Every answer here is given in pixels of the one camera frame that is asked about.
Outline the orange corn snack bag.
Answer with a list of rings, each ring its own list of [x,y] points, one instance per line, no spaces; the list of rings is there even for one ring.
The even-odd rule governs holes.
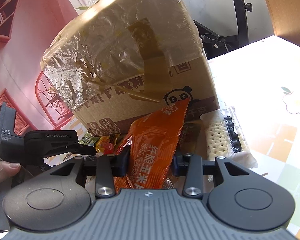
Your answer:
[[[129,145],[128,171],[116,176],[115,189],[160,189],[166,179],[183,128],[189,99],[134,121],[115,154]]]

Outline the white cracker packet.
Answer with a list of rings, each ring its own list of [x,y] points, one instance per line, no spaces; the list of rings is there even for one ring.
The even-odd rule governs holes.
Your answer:
[[[207,159],[230,158],[246,168],[257,168],[247,141],[242,133],[234,108],[218,109],[200,116],[206,139]]]

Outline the yellow snack packet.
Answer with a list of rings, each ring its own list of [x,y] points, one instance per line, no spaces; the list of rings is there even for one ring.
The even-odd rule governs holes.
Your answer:
[[[114,153],[120,135],[118,133],[100,137],[95,144],[97,154],[108,155]]]

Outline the floral checkered tablecloth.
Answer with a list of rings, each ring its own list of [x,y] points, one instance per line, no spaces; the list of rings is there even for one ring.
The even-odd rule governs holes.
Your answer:
[[[221,109],[234,108],[253,152],[287,152],[300,128],[300,47],[271,36],[209,60]],[[287,228],[243,231],[176,189],[122,189],[95,199],[84,217],[55,231],[10,226],[6,239],[294,239]]]

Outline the printed room backdrop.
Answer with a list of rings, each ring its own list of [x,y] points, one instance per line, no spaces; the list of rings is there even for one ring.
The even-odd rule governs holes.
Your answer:
[[[52,129],[36,97],[40,60],[85,0],[0,0],[0,97],[8,94],[26,129]]]

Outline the plastic-covered cardboard box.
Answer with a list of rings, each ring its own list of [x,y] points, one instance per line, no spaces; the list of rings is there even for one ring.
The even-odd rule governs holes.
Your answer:
[[[218,109],[198,29],[182,0],[99,0],[70,21],[40,62],[94,135],[188,100],[187,120]]]

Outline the exercise bike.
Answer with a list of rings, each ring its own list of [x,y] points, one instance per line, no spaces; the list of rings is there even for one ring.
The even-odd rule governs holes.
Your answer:
[[[183,0],[204,45],[208,59],[249,44],[247,12],[253,5],[245,0]]]

